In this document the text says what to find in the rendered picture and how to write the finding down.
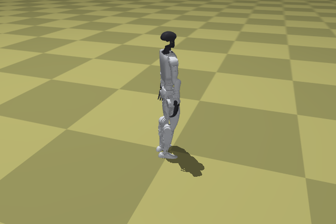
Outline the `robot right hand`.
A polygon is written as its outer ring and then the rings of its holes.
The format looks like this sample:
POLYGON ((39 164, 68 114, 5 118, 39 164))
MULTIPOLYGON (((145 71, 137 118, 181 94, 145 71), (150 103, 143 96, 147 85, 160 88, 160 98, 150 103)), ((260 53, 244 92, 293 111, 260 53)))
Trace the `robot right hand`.
POLYGON ((173 111, 173 115, 169 116, 169 117, 174 117, 177 115, 177 112, 178 112, 178 107, 180 106, 180 104, 177 104, 177 101, 175 100, 174 101, 174 104, 173 104, 175 107, 174 107, 174 111, 173 111))

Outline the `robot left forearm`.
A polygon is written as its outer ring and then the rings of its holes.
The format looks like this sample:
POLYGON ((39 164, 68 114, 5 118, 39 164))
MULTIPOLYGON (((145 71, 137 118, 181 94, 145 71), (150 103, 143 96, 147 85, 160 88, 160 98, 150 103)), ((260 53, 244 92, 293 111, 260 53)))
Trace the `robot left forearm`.
MULTIPOLYGON (((160 76, 161 76, 161 71, 160 71, 160 76)), ((161 77, 161 87, 163 87, 164 86, 164 84, 165 84, 165 82, 162 80, 162 77, 161 77)))

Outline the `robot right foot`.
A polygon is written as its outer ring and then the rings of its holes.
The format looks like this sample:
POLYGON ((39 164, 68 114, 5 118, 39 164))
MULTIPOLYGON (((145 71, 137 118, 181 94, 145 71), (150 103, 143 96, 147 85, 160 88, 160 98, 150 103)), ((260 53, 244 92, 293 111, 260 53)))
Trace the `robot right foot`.
MULTIPOLYGON (((166 154, 166 153, 165 153, 166 154)), ((169 158, 169 159, 175 159, 177 158, 177 155, 173 155, 171 153, 167 153, 167 155, 163 155, 163 152, 160 152, 158 155, 159 158, 169 158)))

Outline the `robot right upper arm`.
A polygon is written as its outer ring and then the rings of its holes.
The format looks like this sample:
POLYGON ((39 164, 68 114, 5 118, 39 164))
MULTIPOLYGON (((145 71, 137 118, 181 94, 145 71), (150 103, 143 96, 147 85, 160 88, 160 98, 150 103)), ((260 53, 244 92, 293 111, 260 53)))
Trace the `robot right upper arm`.
POLYGON ((179 80, 177 78, 178 76, 178 66, 179 66, 179 63, 178 63, 178 59, 174 56, 170 56, 169 57, 169 66, 171 68, 171 79, 172 79, 172 84, 175 85, 175 81, 176 80, 179 80))

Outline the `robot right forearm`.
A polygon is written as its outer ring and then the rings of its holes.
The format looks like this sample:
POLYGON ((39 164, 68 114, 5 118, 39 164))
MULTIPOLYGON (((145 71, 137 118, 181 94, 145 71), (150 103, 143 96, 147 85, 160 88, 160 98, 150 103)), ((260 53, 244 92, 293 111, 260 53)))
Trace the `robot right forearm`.
POLYGON ((179 104, 180 101, 180 86, 181 86, 181 81, 180 80, 176 80, 175 81, 175 85, 172 88, 173 89, 173 102, 176 100, 177 104, 179 104))

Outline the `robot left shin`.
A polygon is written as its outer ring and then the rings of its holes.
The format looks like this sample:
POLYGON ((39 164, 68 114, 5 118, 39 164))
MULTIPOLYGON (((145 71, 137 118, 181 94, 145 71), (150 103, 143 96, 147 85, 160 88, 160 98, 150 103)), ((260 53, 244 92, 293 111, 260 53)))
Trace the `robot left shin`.
MULTIPOLYGON (((160 120, 160 118, 159 118, 159 120, 160 120)), ((164 126, 162 126, 161 124, 159 124, 159 126, 158 126, 158 131, 159 131, 159 136, 160 136, 160 143, 159 144, 160 144, 161 147, 164 146, 164 144, 163 144, 163 134, 164 134, 163 127, 164 126)))

